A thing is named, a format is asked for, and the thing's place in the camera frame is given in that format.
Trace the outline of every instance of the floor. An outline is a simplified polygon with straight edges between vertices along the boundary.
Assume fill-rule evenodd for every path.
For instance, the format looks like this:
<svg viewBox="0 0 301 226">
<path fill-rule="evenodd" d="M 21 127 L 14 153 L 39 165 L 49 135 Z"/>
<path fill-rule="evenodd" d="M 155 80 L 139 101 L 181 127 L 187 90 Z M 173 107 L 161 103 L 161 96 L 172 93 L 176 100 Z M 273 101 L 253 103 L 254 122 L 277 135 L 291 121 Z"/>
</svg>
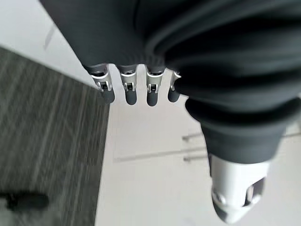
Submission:
<svg viewBox="0 0 301 226">
<path fill-rule="evenodd" d="M 1 226 L 93 226 L 109 107 L 97 90 L 0 48 L 0 191 L 49 195 Z"/>
</svg>

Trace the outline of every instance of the robotic hand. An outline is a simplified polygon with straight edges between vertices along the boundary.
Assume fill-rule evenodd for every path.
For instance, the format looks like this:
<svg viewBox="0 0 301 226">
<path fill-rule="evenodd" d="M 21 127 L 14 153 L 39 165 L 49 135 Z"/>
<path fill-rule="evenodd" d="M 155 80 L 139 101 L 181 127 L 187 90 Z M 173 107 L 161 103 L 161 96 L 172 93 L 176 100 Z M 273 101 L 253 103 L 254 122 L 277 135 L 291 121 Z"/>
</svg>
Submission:
<svg viewBox="0 0 301 226">
<path fill-rule="evenodd" d="M 41 2 L 106 103 L 115 98 L 106 64 L 119 68 L 131 105 L 135 65 L 147 65 L 151 106 L 158 68 L 178 72 L 168 98 L 189 96 L 223 221 L 238 221 L 260 200 L 281 136 L 301 111 L 300 0 Z"/>
</svg>

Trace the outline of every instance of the black rubber sleeve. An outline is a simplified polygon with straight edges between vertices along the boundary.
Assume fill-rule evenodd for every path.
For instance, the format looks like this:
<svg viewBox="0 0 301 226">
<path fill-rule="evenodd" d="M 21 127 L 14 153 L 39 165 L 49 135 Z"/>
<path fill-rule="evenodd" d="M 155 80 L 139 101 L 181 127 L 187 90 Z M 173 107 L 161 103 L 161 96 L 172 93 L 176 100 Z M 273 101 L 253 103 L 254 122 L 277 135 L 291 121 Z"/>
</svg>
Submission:
<svg viewBox="0 0 301 226">
<path fill-rule="evenodd" d="M 146 101 L 149 106 L 155 106 L 158 102 L 158 93 L 147 93 Z"/>
<path fill-rule="evenodd" d="M 137 102 L 137 92 L 131 90 L 126 92 L 126 100 L 129 105 L 134 105 Z"/>
</svg>

